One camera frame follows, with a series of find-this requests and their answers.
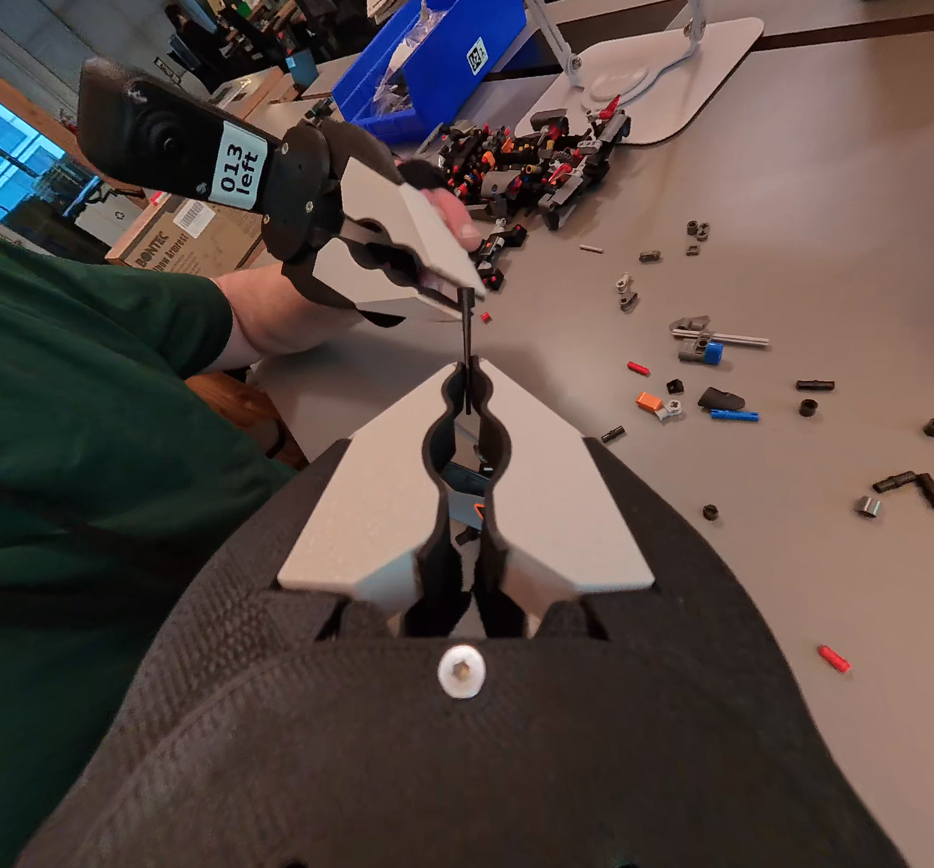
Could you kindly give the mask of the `white metal book stand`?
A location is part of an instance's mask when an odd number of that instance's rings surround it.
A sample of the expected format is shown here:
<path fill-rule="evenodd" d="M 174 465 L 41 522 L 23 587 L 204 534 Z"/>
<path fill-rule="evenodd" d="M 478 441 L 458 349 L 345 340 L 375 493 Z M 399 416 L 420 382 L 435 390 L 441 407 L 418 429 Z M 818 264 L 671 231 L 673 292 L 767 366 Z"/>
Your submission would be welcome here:
<path fill-rule="evenodd" d="M 688 0 L 686 31 L 665 30 L 596 43 L 573 52 L 543 0 L 524 0 L 562 71 L 515 128 L 531 132 L 531 117 L 565 109 L 573 134 L 589 126 L 587 110 L 618 99 L 631 118 L 627 143 L 649 146 L 680 133 L 761 37 L 764 21 L 706 22 L 703 0 Z"/>

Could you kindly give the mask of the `black lego beam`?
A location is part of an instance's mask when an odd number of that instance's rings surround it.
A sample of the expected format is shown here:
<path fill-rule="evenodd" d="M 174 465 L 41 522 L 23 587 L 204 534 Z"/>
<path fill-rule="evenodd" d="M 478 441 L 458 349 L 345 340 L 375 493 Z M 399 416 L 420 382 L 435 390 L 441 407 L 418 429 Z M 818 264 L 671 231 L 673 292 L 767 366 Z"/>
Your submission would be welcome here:
<path fill-rule="evenodd" d="M 933 508 L 934 489 L 933 477 L 928 473 L 917 474 L 914 471 L 907 471 L 895 476 L 885 477 L 871 485 L 871 488 L 877 493 L 884 493 L 908 485 L 914 485 L 922 494 L 924 499 Z"/>

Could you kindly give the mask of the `person's left forearm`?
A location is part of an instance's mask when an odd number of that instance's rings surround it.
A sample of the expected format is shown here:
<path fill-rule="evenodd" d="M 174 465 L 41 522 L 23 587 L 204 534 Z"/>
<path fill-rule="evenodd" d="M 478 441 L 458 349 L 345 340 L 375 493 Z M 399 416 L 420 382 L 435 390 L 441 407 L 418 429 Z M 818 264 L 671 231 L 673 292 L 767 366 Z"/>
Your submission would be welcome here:
<path fill-rule="evenodd" d="M 363 322 L 354 309 L 313 303 L 283 275 L 280 263 L 214 279 L 233 313 L 228 341 L 203 374 L 307 351 Z"/>

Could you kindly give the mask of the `flame print lego assembly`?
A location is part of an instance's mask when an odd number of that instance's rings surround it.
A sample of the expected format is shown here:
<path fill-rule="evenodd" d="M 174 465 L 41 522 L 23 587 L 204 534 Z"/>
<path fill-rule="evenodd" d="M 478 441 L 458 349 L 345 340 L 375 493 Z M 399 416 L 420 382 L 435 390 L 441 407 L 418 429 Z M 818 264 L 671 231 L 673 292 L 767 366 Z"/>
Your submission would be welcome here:
<path fill-rule="evenodd" d="M 498 292 L 504 283 L 504 273 L 499 268 L 503 255 L 508 250 L 521 248 L 527 237 L 528 229 L 516 223 L 509 225 L 505 219 L 497 220 L 490 235 L 482 239 L 480 246 L 470 257 L 486 290 Z"/>

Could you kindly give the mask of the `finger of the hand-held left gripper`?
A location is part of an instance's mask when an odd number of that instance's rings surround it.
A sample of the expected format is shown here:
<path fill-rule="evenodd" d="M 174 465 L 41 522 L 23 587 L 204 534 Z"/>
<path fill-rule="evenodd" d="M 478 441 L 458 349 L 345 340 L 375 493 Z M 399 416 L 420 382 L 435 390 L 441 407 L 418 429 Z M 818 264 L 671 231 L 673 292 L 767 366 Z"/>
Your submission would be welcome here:
<path fill-rule="evenodd" d="M 310 252 L 310 278 L 370 318 L 422 323 L 457 323 L 456 300 L 421 282 L 421 272 L 457 289 L 478 293 L 478 273 L 456 240 L 428 243 L 348 241 L 332 237 Z"/>
<path fill-rule="evenodd" d="M 345 220 L 358 227 L 376 226 L 392 247 L 415 256 L 436 278 L 485 297 L 485 286 L 467 252 L 422 193 L 355 157 L 347 162 L 340 188 Z"/>

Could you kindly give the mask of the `black lego blade piece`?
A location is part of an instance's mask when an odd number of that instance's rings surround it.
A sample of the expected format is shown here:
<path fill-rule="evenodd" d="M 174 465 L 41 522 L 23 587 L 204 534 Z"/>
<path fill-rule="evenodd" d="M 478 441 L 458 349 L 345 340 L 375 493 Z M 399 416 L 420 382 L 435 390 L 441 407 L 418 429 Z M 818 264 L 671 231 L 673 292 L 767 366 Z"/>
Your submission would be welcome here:
<path fill-rule="evenodd" d="M 473 412 L 473 310 L 474 290 L 470 287 L 458 288 L 458 302 L 461 311 L 461 333 L 463 347 L 464 404 L 466 415 Z"/>

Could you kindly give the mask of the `blue plastic bin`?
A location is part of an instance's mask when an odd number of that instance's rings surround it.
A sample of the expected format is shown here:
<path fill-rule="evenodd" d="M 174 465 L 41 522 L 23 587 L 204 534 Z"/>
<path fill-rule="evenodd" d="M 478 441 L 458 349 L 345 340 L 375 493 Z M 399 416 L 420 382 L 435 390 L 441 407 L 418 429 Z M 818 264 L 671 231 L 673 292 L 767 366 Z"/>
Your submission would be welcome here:
<path fill-rule="evenodd" d="M 456 116 L 527 22 L 523 0 L 426 0 L 441 20 L 402 67 L 410 101 L 381 115 L 374 103 L 391 56 L 416 25 L 422 0 L 409 0 L 334 85 L 344 120 L 390 147 L 420 142 Z"/>

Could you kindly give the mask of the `cardboard box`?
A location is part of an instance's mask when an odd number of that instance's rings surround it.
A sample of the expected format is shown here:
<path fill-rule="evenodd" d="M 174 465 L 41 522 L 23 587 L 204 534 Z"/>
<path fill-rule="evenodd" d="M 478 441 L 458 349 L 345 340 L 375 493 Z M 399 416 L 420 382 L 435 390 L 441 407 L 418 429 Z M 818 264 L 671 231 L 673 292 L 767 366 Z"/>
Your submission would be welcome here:
<path fill-rule="evenodd" d="M 161 194 L 106 255 L 113 266 L 218 278 L 263 263 L 260 216 Z"/>

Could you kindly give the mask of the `grey lego axle blue assembly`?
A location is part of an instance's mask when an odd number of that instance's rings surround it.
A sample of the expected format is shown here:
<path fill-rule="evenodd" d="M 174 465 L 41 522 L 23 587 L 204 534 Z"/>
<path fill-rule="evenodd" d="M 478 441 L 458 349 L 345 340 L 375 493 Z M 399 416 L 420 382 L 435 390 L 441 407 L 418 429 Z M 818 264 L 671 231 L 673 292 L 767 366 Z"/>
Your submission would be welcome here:
<path fill-rule="evenodd" d="M 720 364 L 726 347 L 767 349 L 772 342 L 767 337 L 730 334 L 712 329 L 706 315 L 682 317 L 670 324 L 672 337 L 678 340 L 678 359 L 683 362 Z"/>

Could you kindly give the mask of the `person's left hand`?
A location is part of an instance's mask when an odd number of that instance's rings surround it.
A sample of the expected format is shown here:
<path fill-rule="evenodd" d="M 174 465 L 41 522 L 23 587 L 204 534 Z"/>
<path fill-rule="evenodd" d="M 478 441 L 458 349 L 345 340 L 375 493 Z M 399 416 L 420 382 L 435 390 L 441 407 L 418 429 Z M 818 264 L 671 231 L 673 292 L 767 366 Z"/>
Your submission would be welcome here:
<path fill-rule="evenodd" d="M 450 233 L 468 253 L 475 252 L 482 240 L 482 235 L 458 197 L 449 190 L 422 189 L 422 195 L 431 203 Z"/>

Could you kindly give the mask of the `lego car chassis model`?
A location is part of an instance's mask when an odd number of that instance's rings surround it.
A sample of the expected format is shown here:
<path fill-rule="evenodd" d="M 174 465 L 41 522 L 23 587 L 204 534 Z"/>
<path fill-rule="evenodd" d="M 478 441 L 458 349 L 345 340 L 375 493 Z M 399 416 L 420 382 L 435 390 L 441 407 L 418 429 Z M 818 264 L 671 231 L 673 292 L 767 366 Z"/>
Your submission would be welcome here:
<path fill-rule="evenodd" d="M 522 213 L 541 217 L 556 231 L 602 185 L 613 150 L 630 129 L 631 117 L 616 96 L 585 108 L 581 133 L 571 128 L 564 108 L 533 113 L 526 135 L 508 127 L 440 125 L 399 166 L 414 186 L 450 192 L 476 222 Z"/>

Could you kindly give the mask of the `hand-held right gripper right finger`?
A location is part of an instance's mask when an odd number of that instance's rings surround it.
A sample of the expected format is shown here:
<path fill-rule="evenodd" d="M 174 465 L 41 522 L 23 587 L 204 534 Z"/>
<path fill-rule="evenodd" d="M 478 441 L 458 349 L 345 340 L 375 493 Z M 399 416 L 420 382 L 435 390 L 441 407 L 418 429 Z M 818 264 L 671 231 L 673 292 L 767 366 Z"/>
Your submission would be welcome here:
<path fill-rule="evenodd" d="M 601 474 L 600 443 L 484 359 L 471 361 L 484 497 L 473 597 L 490 638 L 557 603 L 650 589 L 655 575 Z"/>

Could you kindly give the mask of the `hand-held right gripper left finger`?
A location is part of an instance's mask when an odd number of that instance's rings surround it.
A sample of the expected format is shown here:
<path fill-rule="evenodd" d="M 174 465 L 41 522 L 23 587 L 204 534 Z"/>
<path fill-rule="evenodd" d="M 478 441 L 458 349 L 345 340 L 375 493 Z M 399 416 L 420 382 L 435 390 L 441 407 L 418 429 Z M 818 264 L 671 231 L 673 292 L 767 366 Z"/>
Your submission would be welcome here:
<path fill-rule="evenodd" d="M 281 588 L 373 604 L 409 636 L 454 630 L 471 597 L 442 473 L 464 388 L 463 363 L 450 363 L 356 431 L 278 572 Z"/>

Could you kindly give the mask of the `grey lego wing assembly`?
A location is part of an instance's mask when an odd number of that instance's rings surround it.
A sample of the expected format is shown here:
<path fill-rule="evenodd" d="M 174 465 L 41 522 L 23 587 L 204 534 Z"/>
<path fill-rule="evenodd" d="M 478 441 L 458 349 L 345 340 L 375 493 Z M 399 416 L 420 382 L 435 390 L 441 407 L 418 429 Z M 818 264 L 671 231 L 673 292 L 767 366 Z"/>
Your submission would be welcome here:
<path fill-rule="evenodd" d="M 492 467 L 480 452 L 478 428 L 457 419 L 453 430 L 455 451 L 441 478 L 448 491 L 452 542 L 466 552 L 480 543 Z"/>

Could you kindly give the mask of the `clear plastic parts bags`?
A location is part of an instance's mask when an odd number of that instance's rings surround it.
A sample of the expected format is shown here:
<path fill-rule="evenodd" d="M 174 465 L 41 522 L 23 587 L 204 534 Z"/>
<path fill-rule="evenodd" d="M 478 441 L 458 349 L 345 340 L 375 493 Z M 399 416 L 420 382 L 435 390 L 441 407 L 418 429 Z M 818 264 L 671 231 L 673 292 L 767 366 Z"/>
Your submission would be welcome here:
<path fill-rule="evenodd" d="M 421 0 L 415 23 L 401 37 L 393 50 L 389 64 L 374 92 L 373 115 L 385 117 L 412 108 L 412 97 L 403 66 L 439 27 L 448 15 L 448 10 L 431 10 L 426 0 Z"/>

